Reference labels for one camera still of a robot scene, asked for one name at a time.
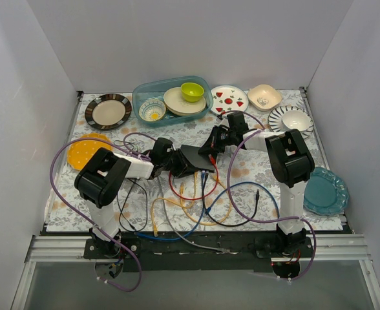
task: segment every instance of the black and white striped plate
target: black and white striped plate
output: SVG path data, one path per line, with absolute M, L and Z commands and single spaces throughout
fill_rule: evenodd
M 313 132 L 313 121 L 312 121 L 311 117 L 309 116 L 309 114 L 306 113 L 305 111 L 303 111 L 301 108 L 290 107 L 290 106 L 286 105 L 283 107 L 277 107 L 277 108 L 273 109 L 269 113 L 269 118 L 268 118 L 270 129 L 274 132 L 286 131 L 287 129 L 285 129 L 285 126 L 282 123 L 282 116 L 287 111 L 291 111 L 291 110 L 301 111 L 309 117 L 309 119 L 311 121 L 311 125 L 304 132 L 301 132 L 302 138 L 306 139 Z
M 121 126 L 130 117 L 131 102 L 119 94 L 106 94 L 92 100 L 85 109 L 87 123 L 99 130 Z

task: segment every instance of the orange plate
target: orange plate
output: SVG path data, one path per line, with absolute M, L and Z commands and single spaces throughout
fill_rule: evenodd
M 81 138 L 98 138 L 101 140 L 111 142 L 103 134 L 85 134 Z M 91 159 L 91 157 L 93 157 L 95 152 L 101 147 L 107 150 L 112 150 L 112 147 L 110 145 L 99 141 L 85 140 L 74 143 L 69 147 L 68 163 L 75 170 L 82 170 L 82 168 L 84 168 L 84 166 Z

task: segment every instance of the plate with strawberry pattern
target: plate with strawberry pattern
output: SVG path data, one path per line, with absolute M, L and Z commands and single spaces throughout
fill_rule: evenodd
M 248 96 L 237 87 L 217 86 L 211 90 L 211 94 L 213 95 L 213 106 L 210 111 L 217 115 L 227 111 L 245 111 L 248 108 Z

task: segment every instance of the white wall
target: white wall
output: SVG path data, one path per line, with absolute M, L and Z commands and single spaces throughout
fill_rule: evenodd
M 352 0 L 28 0 L 77 90 L 309 85 Z
M 309 97 L 330 166 L 350 191 L 348 219 L 365 234 L 380 281 L 380 1 L 354 1 Z
M 0 309 L 12 304 L 76 92 L 25 0 L 0 0 Z

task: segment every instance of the blue cable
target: blue cable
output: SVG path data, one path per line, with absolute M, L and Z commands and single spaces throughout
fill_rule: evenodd
M 184 238 L 189 236 L 193 231 L 196 230 L 197 226 L 202 221 L 203 214 L 204 214 L 204 210 L 202 209 L 202 213 L 201 213 L 200 217 L 198 218 L 196 225 L 189 232 L 187 232 L 186 234 L 183 235 Z M 147 239 L 156 240 L 156 241 L 165 241 L 165 242 L 173 242 L 173 241 L 181 240 L 181 238 L 159 238 L 159 237 L 147 236 L 146 234 L 142 234 L 140 232 L 136 232 L 135 235 L 142 237 L 142 238 L 147 238 Z
M 273 197 L 273 195 L 270 193 L 270 191 L 269 191 L 267 188 L 265 188 L 263 185 L 261 185 L 261 184 L 259 184 L 259 183 L 255 183 L 255 182 L 245 181 L 245 182 L 240 182 L 240 183 L 233 184 L 232 186 L 230 186 L 230 188 L 232 189 L 232 188 L 235 187 L 235 186 L 239 186 L 239 185 L 243 185 L 243 184 L 252 184 L 252 185 L 256 185 L 256 186 L 259 186 L 261 189 L 263 189 L 265 192 L 267 192 L 267 194 L 268 194 L 268 195 L 270 196 L 270 198 L 272 199 L 273 204 L 275 205 L 277 216 L 278 216 L 278 218 L 280 218 L 279 208 L 278 208 L 278 203 L 276 202 L 275 197 Z M 222 192 L 216 197 L 216 199 L 213 201 L 213 203 L 210 205 L 210 207 L 207 208 L 207 213 L 210 212 L 212 206 L 214 206 L 214 204 L 216 203 L 216 201 L 217 201 L 217 200 L 221 197 L 221 195 L 223 195 L 225 192 L 227 192 L 227 189 L 225 189 L 224 191 L 222 191 Z

